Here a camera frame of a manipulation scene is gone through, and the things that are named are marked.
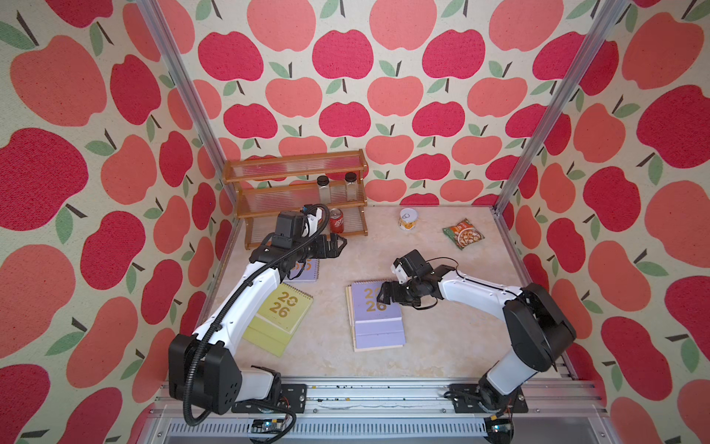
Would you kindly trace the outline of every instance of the wooden spice rack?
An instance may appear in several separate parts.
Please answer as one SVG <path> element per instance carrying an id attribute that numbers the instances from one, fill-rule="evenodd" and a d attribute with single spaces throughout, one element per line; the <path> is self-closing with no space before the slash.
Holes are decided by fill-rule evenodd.
<path id="1" fill-rule="evenodd" d="M 234 185 L 237 191 L 235 215 L 244 219 L 246 236 L 244 248 L 257 247 L 263 238 L 273 231 L 276 216 L 282 211 L 298 211 L 303 205 L 319 203 L 318 185 L 315 176 L 321 174 L 358 174 L 357 198 L 348 201 L 344 180 L 330 180 L 331 202 L 329 208 L 339 208 L 345 219 L 342 236 L 367 236 L 365 211 L 367 196 L 363 177 L 367 161 L 362 150 L 340 153 L 306 154 L 278 158 L 253 159 L 250 161 L 227 161 L 222 179 Z M 313 183 L 274 187 L 274 180 L 287 176 L 314 176 Z M 246 189 L 247 180 L 269 180 L 270 187 Z"/>

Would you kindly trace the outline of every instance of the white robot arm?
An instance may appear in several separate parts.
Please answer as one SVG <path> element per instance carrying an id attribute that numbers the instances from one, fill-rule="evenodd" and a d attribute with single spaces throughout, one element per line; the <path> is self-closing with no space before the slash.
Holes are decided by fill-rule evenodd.
<path id="1" fill-rule="evenodd" d="M 321 210 L 327 208 L 313 205 L 305 214 L 282 212 L 275 233 L 252 253 L 231 297 L 191 336 L 177 335 L 170 344 L 170 395 L 183 400 L 189 425 L 197 425 L 209 412 L 226 413 L 236 402 L 271 399 L 280 392 L 279 373 L 255 367 L 240 370 L 234 354 L 257 310 L 297 261 L 338 257 L 346 246 L 337 234 L 331 234 L 329 241 L 320 234 L 329 219 L 326 212 L 324 224 L 317 227 Z M 506 322 L 513 349 L 479 380 L 476 396 L 485 411 L 495 413 L 507 406 L 510 394 L 536 372 L 550 368 L 577 336 L 547 291 L 535 284 L 504 286 L 460 274 L 451 266 L 434 269 L 417 250 L 397 259 L 392 270 L 398 282 L 382 285 L 379 302 L 421 309 L 421 297 L 431 295 Z M 193 418 L 191 405 L 204 408 L 205 413 Z"/>

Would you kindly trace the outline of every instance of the canned food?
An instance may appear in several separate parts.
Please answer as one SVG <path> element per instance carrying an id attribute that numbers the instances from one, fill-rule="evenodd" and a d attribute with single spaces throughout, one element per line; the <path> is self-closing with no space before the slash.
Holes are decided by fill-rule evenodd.
<path id="1" fill-rule="evenodd" d="M 404 208 L 400 211 L 400 228 L 405 231 L 410 231 L 417 226 L 419 213 L 413 208 Z"/>
<path id="2" fill-rule="evenodd" d="M 343 212 L 337 208 L 330 210 L 330 232 L 340 234 L 345 231 Z"/>

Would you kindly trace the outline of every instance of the snack bag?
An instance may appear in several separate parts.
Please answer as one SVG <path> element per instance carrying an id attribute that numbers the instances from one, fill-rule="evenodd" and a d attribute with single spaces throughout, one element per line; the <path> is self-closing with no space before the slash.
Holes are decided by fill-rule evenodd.
<path id="1" fill-rule="evenodd" d="M 466 245 L 478 242 L 481 239 L 485 239 L 479 230 L 477 230 L 468 219 L 464 219 L 453 227 L 446 227 L 443 229 L 444 234 L 449 237 L 459 250 L 464 249 Z"/>

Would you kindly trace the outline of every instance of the apple wallpaper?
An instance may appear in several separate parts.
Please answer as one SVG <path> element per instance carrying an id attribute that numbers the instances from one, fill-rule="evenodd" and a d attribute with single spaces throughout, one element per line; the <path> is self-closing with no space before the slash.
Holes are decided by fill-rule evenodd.
<path id="1" fill-rule="evenodd" d="M 135 443 L 224 253 L 232 204 L 149 38 L 124 0 L 0 6 L 1 444 Z"/>
<path id="2" fill-rule="evenodd" d="M 571 137 L 548 138 L 508 206 L 625 444 L 710 443 L 709 13 L 631 2 L 600 51 L 618 51 L 611 81 L 585 87 L 592 63 Z"/>
<path id="3" fill-rule="evenodd" d="M 178 1 L 194 21 L 195 44 L 182 43 L 181 31 L 175 43 L 224 157 L 362 148 L 371 205 L 492 203 L 601 6 Z M 160 5 L 168 22 L 178 15 Z M 154 52 L 144 49 L 146 57 Z M 598 94 L 617 64 L 610 43 L 582 82 L 584 94 Z M 189 129 L 177 92 L 173 99 L 175 122 Z M 564 116 L 550 149 L 561 150 L 570 136 Z"/>

